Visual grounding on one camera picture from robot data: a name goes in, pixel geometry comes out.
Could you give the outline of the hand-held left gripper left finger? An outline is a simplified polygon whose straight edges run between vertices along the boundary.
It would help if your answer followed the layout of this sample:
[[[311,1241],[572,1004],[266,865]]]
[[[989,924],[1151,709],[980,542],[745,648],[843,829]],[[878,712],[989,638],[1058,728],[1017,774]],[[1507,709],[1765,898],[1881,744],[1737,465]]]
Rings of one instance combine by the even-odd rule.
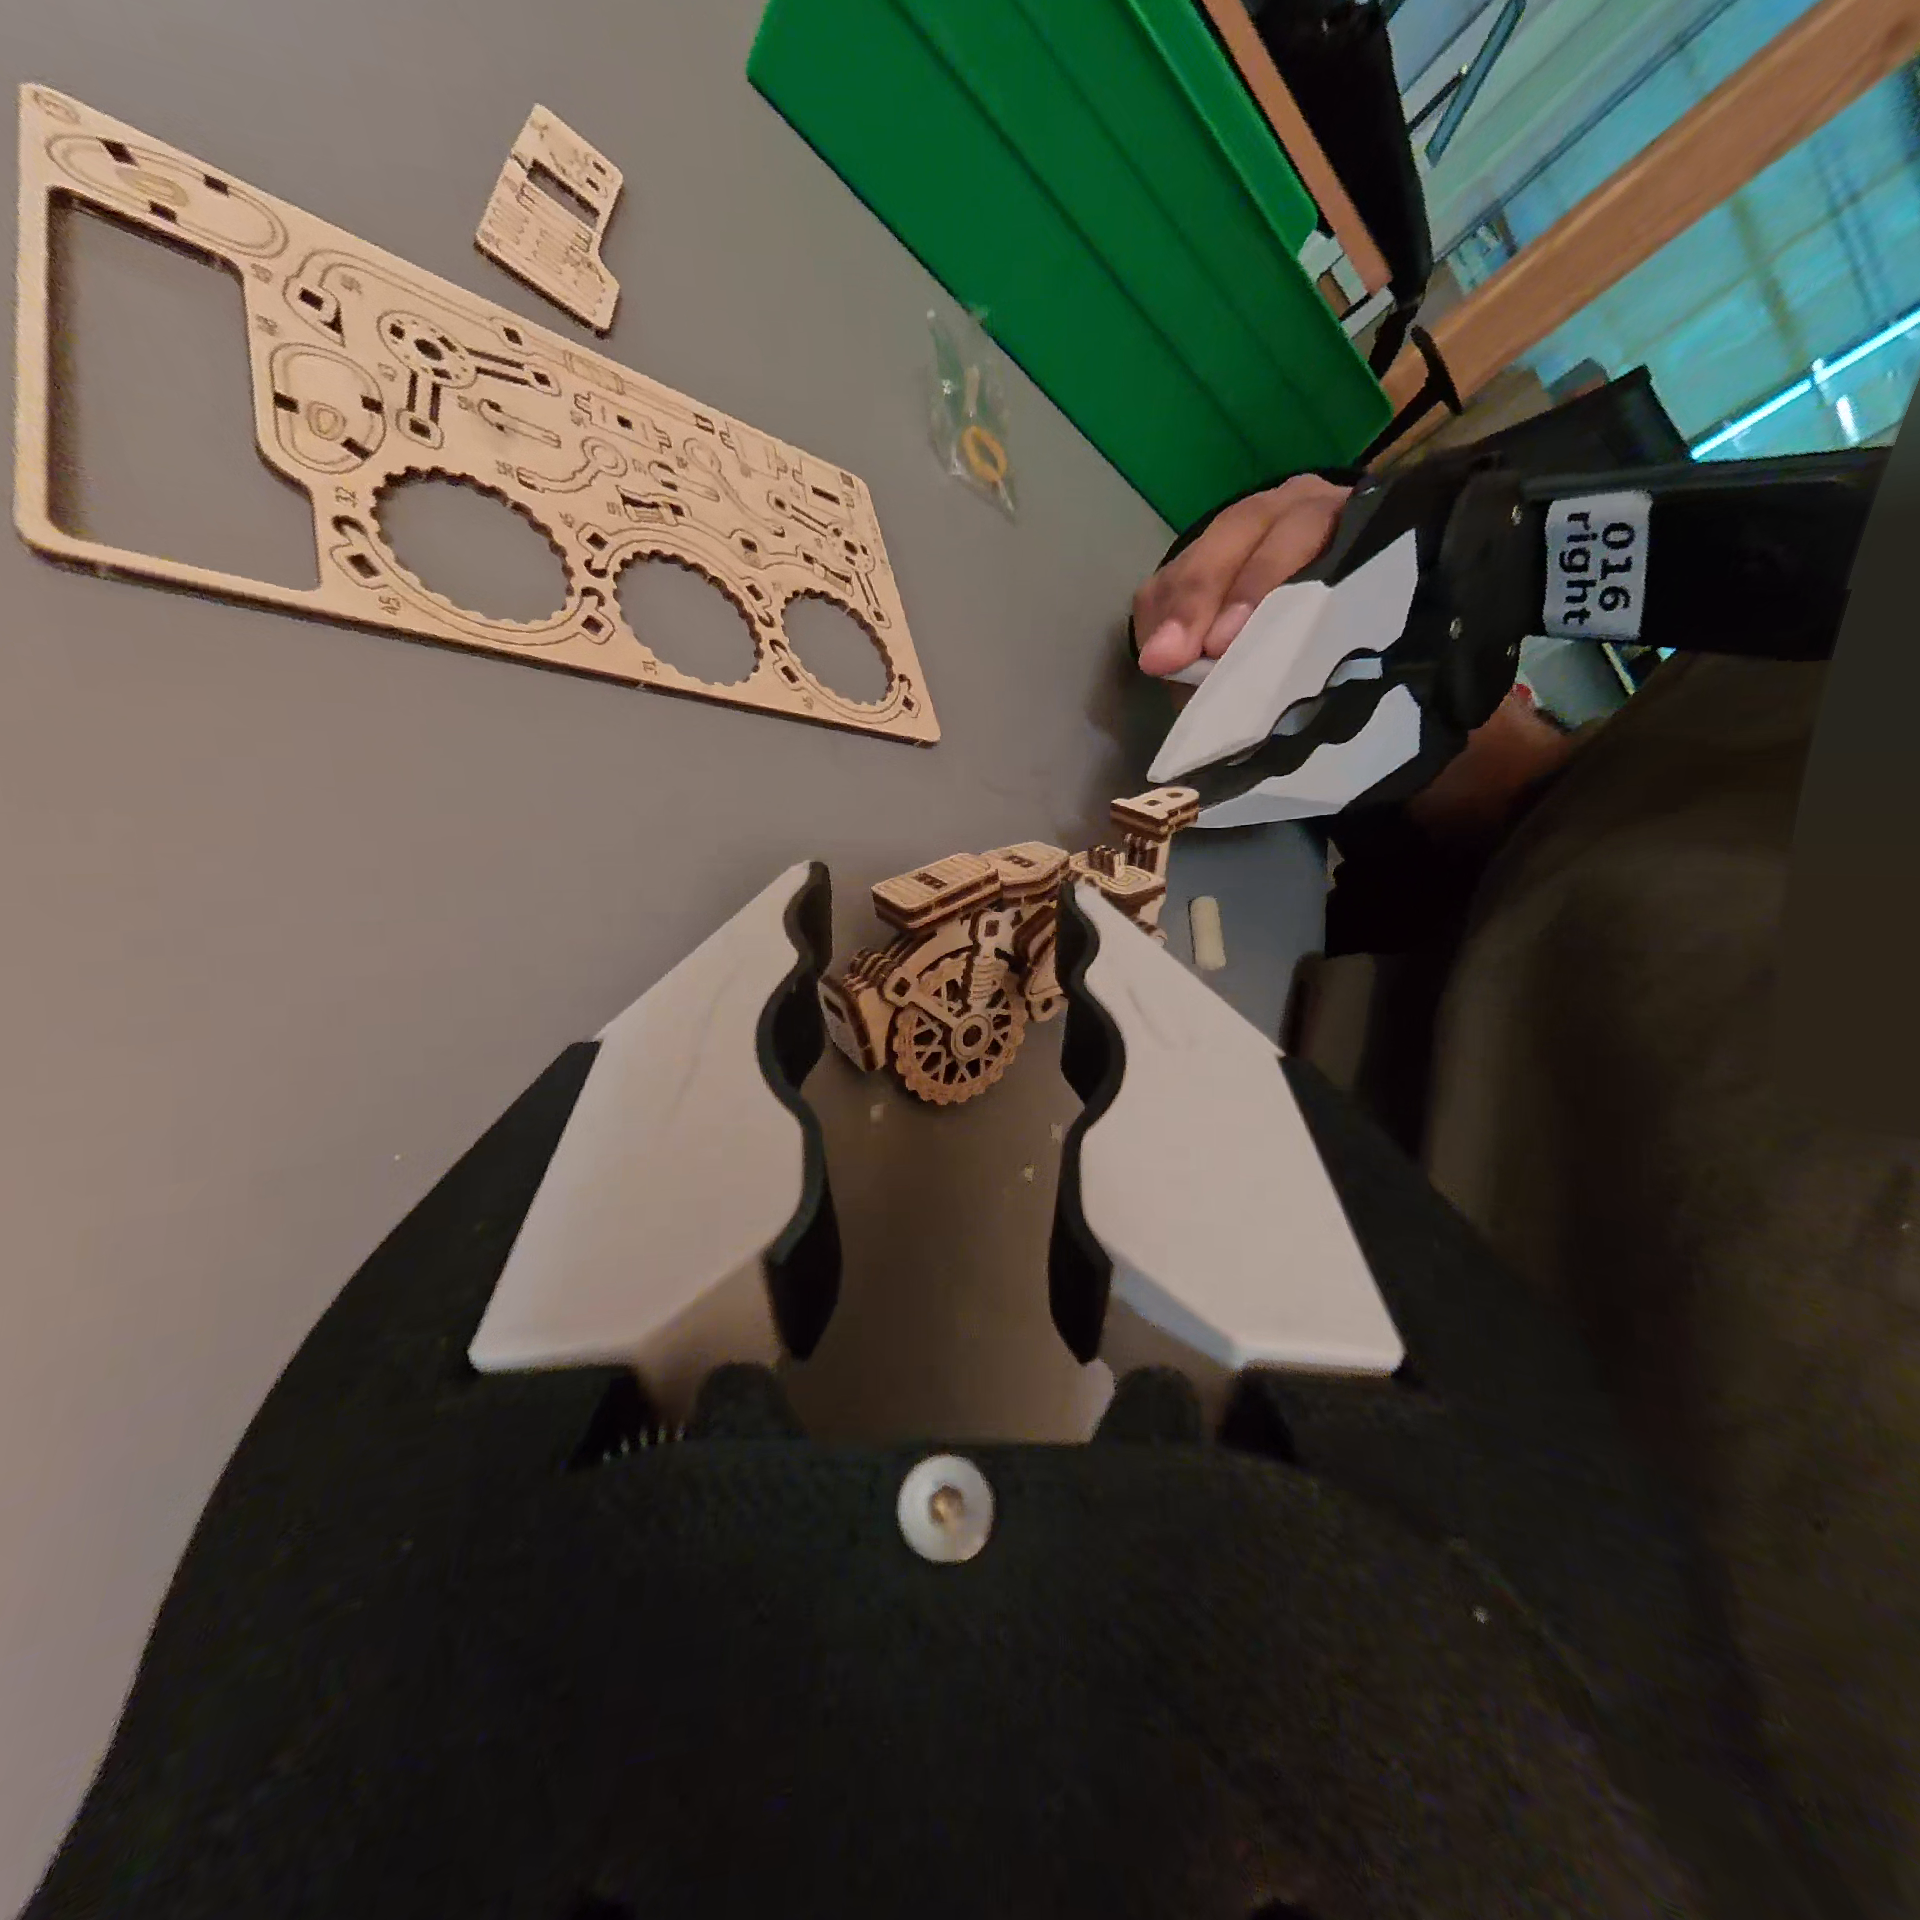
[[[597,1042],[474,1369],[633,1369],[697,1404],[719,1366],[803,1366],[843,1316],[819,1063],[832,871],[772,871]]]

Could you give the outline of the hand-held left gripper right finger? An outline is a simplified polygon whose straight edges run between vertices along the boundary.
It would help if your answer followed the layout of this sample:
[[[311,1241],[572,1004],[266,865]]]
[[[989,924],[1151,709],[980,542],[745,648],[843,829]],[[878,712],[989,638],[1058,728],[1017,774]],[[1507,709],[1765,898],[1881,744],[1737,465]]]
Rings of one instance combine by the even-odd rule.
[[[1384,1382],[1405,1332],[1306,1130],[1283,1042],[1167,955],[1104,889],[1058,924],[1064,1079],[1047,1316],[1111,1382]]]

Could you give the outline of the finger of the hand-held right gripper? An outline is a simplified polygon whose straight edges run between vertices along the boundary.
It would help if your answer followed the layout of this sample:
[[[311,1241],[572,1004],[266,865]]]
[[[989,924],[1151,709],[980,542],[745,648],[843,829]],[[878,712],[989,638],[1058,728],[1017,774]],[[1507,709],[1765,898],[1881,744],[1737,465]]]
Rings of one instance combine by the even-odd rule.
[[[1399,531],[1377,556],[1337,578],[1283,578],[1210,669],[1168,712],[1144,778],[1210,774],[1283,728],[1286,709],[1322,694],[1342,668],[1372,668],[1405,638],[1421,586],[1421,531]]]
[[[1273,728],[1266,744],[1188,774],[1197,829],[1243,825],[1313,825],[1421,753],[1421,694],[1405,683],[1342,683],[1306,728]]]

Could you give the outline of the wooden model motorcycle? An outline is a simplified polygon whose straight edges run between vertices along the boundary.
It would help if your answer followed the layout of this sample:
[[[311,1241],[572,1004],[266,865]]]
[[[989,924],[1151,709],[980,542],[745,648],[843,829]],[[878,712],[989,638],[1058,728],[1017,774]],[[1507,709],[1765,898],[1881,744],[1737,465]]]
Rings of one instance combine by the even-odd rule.
[[[1167,778],[1111,797],[1104,845],[1017,839],[872,877],[888,935],[819,969],[832,1050],[857,1072],[899,1072],[926,1109],[973,1109],[1025,1029],[1064,1013],[1058,924],[1082,877],[1167,935],[1167,871],[1197,806],[1188,778]]]

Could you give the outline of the person's right forearm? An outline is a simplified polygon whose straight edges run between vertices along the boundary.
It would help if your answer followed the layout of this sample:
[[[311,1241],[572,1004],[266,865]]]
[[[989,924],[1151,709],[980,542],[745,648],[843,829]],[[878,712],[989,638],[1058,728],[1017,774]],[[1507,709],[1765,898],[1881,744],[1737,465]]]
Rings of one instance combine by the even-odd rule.
[[[1405,815],[1433,839],[1483,839],[1507,829],[1514,806],[1560,774],[1575,741],[1525,694],[1507,689],[1507,709],[1445,753],[1433,786],[1405,797]]]

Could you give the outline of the grey desk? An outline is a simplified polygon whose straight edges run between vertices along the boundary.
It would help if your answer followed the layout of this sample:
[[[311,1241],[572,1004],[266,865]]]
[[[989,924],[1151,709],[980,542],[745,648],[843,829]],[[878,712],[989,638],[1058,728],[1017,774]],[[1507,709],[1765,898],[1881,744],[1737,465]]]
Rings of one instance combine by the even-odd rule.
[[[624,163],[643,366],[872,479],[940,744],[47,563],[0,516],[0,1908],[333,1288],[779,865],[1095,839],[1168,689],[1167,516],[1025,379],[1017,516],[931,458],[940,281],[745,80],[760,0],[24,0],[20,80],[564,327],[474,248],[522,109]]]

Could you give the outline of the person's right hand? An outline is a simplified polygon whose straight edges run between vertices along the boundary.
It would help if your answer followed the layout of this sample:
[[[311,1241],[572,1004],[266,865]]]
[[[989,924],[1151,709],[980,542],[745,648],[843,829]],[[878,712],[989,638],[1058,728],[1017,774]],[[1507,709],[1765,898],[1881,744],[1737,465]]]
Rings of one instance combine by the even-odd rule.
[[[1168,683],[1197,655],[1219,655],[1243,612],[1328,548],[1342,500],[1354,470],[1286,470],[1178,531],[1127,600],[1135,669]]]

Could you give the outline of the wooden beam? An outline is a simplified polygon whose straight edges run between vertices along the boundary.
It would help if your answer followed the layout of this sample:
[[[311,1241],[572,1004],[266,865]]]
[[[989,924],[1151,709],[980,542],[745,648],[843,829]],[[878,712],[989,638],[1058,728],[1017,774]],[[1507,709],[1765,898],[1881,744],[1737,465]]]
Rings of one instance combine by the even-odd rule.
[[[1817,0],[1771,34],[1730,80],[1712,80],[1673,129],[1650,129],[1621,174],[1602,174],[1560,221],[1514,248],[1483,293],[1461,293],[1421,338],[1399,349],[1384,400],[1399,442],[1433,442],[1461,416],[1514,356],[1554,327],[1638,272],[1660,239],[1809,142],[1871,80],[1909,65],[1909,0]]]

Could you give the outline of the clear plastic parts bag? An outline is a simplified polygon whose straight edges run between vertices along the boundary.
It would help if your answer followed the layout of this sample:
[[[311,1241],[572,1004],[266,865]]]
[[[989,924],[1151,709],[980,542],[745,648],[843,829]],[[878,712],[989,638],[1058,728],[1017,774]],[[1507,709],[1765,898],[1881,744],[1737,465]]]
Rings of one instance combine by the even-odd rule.
[[[931,308],[931,458],[1017,525],[1002,356],[973,308]]]

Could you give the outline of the green board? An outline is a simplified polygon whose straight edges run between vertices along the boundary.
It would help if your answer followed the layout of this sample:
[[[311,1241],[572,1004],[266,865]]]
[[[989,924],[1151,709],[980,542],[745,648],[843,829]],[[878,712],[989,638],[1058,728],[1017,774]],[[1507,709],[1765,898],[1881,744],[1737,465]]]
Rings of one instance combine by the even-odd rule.
[[[745,80],[1168,531],[1384,429],[1197,0],[772,0]]]

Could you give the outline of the black metal stand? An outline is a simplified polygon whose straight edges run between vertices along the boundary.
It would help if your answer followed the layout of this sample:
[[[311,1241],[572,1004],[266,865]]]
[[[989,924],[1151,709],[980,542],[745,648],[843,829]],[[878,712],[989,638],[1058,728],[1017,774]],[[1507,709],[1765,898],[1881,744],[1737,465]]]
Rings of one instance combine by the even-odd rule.
[[[1377,0],[1266,0],[1255,34],[1306,109],[1306,129],[1322,142],[1328,174],[1342,184],[1360,234],[1384,268],[1384,314],[1372,338],[1372,377],[1399,366],[1399,349],[1421,349],[1421,388],[1384,416],[1384,429],[1360,458],[1384,458],[1433,404],[1461,416],[1456,377],[1437,366],[1421,329],[1433,299],[1433,197],[1405,129],[1399,53]]]

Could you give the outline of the wooden puzzle sheet round holes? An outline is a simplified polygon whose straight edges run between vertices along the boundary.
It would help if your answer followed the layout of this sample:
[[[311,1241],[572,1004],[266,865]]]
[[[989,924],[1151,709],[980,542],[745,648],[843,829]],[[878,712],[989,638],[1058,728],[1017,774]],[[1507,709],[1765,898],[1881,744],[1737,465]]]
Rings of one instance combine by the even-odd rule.
[[[57,525],[57,208],[129,221],[243,281],[247,429],[311,500],[317,586],[144,556]],[[386,531],[400,479],[465,479],[522,516],[564,575],[557,612],[474,612],[400,563]],[[20,93],[20,531],[118,578],[292,608],[905,744],[940,741],[872,493],[846,465],[685,400],[47,80]]]

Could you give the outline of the small wooden puzzle sheet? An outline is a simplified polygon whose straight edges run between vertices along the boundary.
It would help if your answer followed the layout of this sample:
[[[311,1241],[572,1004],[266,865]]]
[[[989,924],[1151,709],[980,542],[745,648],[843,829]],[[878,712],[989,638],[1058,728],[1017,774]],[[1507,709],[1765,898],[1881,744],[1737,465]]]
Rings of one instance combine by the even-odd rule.
[[[624,299],[604,272],[617,197],[624,163],[557,109],[531,109],[488,184],[474,248],[604,338]]]

